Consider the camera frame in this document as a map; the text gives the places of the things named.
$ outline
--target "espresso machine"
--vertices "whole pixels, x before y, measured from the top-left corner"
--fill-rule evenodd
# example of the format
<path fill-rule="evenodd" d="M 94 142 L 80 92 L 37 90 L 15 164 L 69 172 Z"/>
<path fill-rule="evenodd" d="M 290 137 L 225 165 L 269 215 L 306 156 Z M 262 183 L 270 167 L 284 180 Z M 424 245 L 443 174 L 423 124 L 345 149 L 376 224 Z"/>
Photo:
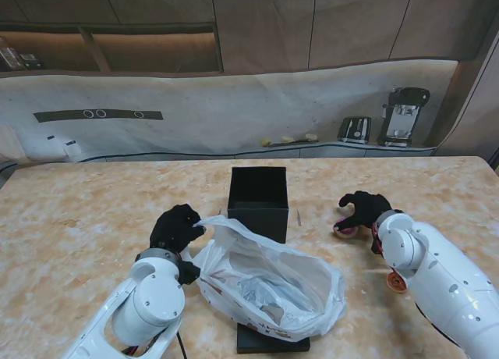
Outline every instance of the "espresso machine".
<path fill-rule="evenodd" d="M 382 146 L 408 147 L 419 117 L 419 112 L 430 100 L 430 92 L 424 88 L 397 87 L 388 95 L 383 105 L 383 126 L 378 144 Z"/>

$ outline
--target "black box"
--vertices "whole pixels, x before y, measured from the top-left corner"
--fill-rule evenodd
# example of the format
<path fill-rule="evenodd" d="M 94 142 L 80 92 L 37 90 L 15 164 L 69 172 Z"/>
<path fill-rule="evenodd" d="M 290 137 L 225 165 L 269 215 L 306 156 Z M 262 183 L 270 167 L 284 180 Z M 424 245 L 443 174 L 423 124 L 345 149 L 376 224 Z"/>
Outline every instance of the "black box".
<path fill-rule="evenodd" d="M 228 217 L 279 243 L 286 242 L 288 190 L 284 167 L 232 168 Z M 310 339 L 287 342 L 237 325 L 238 354 L 291 353 L 310 350 Z"/>
<path fill-rule="evenodd" d="M 279 243 L 288 228 L 286 168 L 257 166 L 232 168 L 228 217 Z"/>
<path fill-rule="evenodd" d="M 265 336 L 255 330 L 237 325 L 237 354 L 305 353 L 310 350 L 310 338 L 298 342 Z"/>

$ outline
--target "table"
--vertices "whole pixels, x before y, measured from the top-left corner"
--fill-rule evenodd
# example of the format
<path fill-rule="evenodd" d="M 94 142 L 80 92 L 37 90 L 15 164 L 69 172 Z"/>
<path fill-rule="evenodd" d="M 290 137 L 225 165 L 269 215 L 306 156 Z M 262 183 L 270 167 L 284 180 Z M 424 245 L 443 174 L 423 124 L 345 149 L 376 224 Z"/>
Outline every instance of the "table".
<path fill-rule="evenodd" d="M 0 357 L 60 357 L 148 245 L 159 215 L 189 203 L 202 217 L 227 206 L 231 167 L 282 165 L 288 245 L 345 276 L 347 313 L 303 358 L 464 357 L 407 294 L 390 291 L 370 233 L 332 236 L 338 199 L 367 190 L 436 226 L 499 285 L 499 178 L 480 158 L 336 158 L 48 164 L 18 170 L 0 190 Z M 191 244 L 196 253 L 213 233 Z M 236 326 L 185 286 L 180 329 L 189 359 L 236 357 Z M 175 341 L 164 357 L 181 358 Z"/>

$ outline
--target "orange wheel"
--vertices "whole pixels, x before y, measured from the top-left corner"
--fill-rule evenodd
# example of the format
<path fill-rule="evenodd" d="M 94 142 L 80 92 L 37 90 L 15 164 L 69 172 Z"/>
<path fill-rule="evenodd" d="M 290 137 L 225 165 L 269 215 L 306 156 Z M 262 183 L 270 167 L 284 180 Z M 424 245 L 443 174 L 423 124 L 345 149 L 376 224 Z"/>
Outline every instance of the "orange wheel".
<path fill-rule="evenodd" d="M 396 293 L 404 293 L 407 290 L 404 279 L 397 272 L 387 275 L 387 285 Z"/>

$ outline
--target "marble table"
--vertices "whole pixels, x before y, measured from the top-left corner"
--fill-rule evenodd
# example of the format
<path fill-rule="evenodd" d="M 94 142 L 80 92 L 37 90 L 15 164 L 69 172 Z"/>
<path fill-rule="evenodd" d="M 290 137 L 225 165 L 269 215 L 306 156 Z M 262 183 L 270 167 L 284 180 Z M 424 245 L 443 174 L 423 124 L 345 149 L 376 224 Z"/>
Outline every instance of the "marble table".
<path fill-rule="evenodd" d="M 202 217 L 227 206 L 231 167 L 282 165 L 288 245 L 340 268 L 345 317 L 303 358 L 460 358 L 411 296 L 390 291 L 370 233 L 332 235 L 338 199 L 367 190 L 436 226 L 499 285 L 499 177 L 480 158 L 336 158 L 49 164 L 0 190 L 0 357 L 60 357 L 148 245 L 157 217 L 188 202 Z M 191 244 L 196 253 L 213 229 Z M 185 287 L 180 329 L 189 359 L 233 358 L 236 326 Z M 181 358 L 175 341 L 164 357 Z"/>

